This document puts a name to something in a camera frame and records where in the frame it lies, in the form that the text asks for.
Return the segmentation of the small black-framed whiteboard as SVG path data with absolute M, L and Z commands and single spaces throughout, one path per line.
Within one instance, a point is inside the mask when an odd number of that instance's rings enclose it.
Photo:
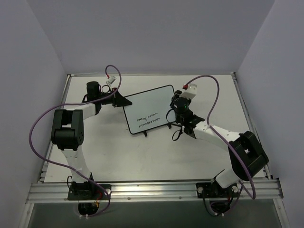
M 124 106 L 123 111 L 130 134 L 143 133 L 175 122 L 175 114 L 170 108 L 173 95 L 172 85 L 128 95 L 126 99 L 132 105 Z

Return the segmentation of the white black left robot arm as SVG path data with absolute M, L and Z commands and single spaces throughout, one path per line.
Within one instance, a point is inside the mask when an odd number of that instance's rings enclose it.
M 69 167 L 72 167 L 72 182 L 81 184 L 79 194 L 91 199 L 96 193 L 95 185 L 88 182 L 93 175 L 86 165 L 82 151 L 85 139 L 84 120 L 98 115 L 103 105 L 124 107 L 132 102 L 123 97 L 116 88 L 102 92 L 97 81 L 86 84 L 87 94 L 82 104 L 75 109 L 58 109 L 54 112 L 51 141 L 64 154 Z

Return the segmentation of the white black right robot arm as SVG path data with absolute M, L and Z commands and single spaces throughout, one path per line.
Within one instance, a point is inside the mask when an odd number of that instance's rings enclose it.
M 195 115 L 190 109 L 191 100 L 175 91 L 170 108 L 175 113 L 175 122 L 181 131 L 199 140 L 205 140 L 229 153 L 231 168 L 221 171 L 211 184 L 212 193 L 222 196 L 228 187 L 239 181 L 250 181 L 269 162 L 262 145 L 254 133 L 232 132 L 210 123 Z

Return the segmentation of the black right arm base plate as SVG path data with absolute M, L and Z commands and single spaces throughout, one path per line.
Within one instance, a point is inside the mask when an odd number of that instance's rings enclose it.
M 222 188 L 217 182 L 198 182 L 196 183 L 198 198 L 232 198 L 236 197 L 239 189 L 236 184 L 227 188 Z

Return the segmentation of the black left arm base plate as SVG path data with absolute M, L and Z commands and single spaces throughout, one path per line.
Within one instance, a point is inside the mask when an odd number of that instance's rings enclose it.
M 92 184 L 90 182 L 76 183 L 69 185 L 68 200 L 108 200 L 112 186 L 110 184 Z

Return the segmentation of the aluminium table frame rail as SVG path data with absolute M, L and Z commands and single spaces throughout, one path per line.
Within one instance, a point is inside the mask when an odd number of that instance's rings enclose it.
M 239 111 L 242 124 L 247 124 L 253 130 L 253 124 L 245 107 L 245 103 L 238 88 L 234 74 L 216 75 L 220 87 L 226 89 L 226 95 L 230 95 L 230 101 Z M 110 176 L 108 184 L 111 185 L 112 202 L 159 202 L 159 201 L 193 201 L 198 200 L 198 193 L 202 190 L 197 187 L 198 183 L 207 184 L 210 180 L 207 174 L 219 168 L 222 157 L 216 159 L 214 154 L 204 153 L 202 158 L 212 159 L 211 165 L 199 163 L 195 170 L 199 171 L 201 179 L 187 180 L 138 180 L 138 181 L 115 181 Z M 249 194 L 255 194 L 257 200 L 271 199 L 279 200 L 283 193 L 278 179 L 270 177 L 268 167 L 264 167 L 261 173 L 253 178 L 253 183 L 241 181 L 237 183 L 238 192 L 242 200 L 249 200 Z M 63 203 L 68 202 L 68 187 L 63 182 L 44 182 L 32 184 L 28 194 L 28 203 Z

